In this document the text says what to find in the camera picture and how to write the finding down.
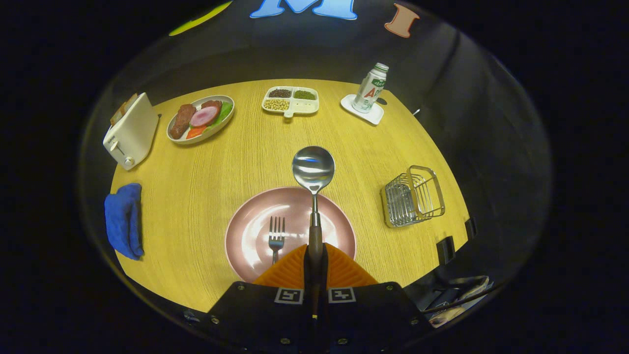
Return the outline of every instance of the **carrot slice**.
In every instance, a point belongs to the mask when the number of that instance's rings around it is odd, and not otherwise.
[[[191,139],[193,137],[198,137],[199,135],[201,135],[201,133],[203,133],[203,130],[205,130],[205,128],[207,127],[208,127],[207,125],[202,125],[200,127],[191,128],[190,131],[188,131],[188,135],[186,135],[186,140]]]

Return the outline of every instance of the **meat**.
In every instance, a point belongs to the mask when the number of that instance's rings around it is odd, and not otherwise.
[[[207,102],[203,102],[203,104],[201,105],[201,109],[203,108],[207,108],[210,106],[215,106],[218,108],[218,111],[221,111],[221,108],[223,107],[223,101],[207,101]]]
[[[201,127],[203,125],[211,124],[216,119],[219,112],[220,110],[217,106],[202,108],[192,116],[192,119],[190,119],[190,126]]]
[[[177,117],[175,118],[175,125],[170,129],[170,136],[173,139],[179,139],[186,129],[188,129],[188,125],[190,124],[190,119],[196,113],[196,108],[190,104],[182,105],[177,112]]]

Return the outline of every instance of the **cable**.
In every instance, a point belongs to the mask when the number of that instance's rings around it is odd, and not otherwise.
[[[448,304],[448,305],[437,306],[437,307],[433,307],[432,309],[428,309],[428,310],[424,310],[424,311],[420,311],[420,312],[422,314],[430,314],[432,312],[439,312],[441,310],[449,309],[451,307],[456,307],[458,305],[465,304],[466,302],[470,302],[472,300],[476,300],[479,297],[485,296],[485,295],[489,294],[490,292],[501,288],[503,285],[504,285],[504,283],[500,283],[498,285],[494,285],[493,287],[491,287],[491,288],[489,288],[487,290],[483,290],[482,292],[479,292],[476,295],[470,296],[470,297],[468,297],[468,298],[466,298],[464,300],[455,301],[455,302],[453,302],[451,304]]]

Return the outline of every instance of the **ham slice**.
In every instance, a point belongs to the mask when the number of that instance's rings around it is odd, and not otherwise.
[[[214,119],[216,119],[216,117],[218,117],[220,111],[221,110],[217,106],[202,108],[192,116],[192,119],[190,119],[190,125],[193,127],[209,125],[214,121]]]

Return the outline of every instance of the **yellow table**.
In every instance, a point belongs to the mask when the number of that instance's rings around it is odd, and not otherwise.
[[[319,111],[282,115],[261,108],[273,86],[317,90]],[[156,294],[183,306],[208,311],[239,277],[225,254],[225,231],[237,208],[271,188],[297,186],[293,155],[304,146],[330,151],[337,165],[323,194],[347,214],[356,233],[356,262],[379,282],[402,286],[438,266],[435,244],[467,240],[469,218],[459,186],[428,133],[389,91],[378,126],[345,111],[340,100],[358,84],[311,79],[276,79],[228,84],[173,98],[155,106],[162,114],[153,147],[131,171],[118,166],[111,192],[128,183],[142,185],[140,261],[117,253],[125,273]],[[231,122],[202,143],[182,146],[166,136],[166,126],[184,103],[213,94],[235,101]],[[379,191],[408,166],[432,168],[439,178],[446,213],[420,224],[388,228]]]

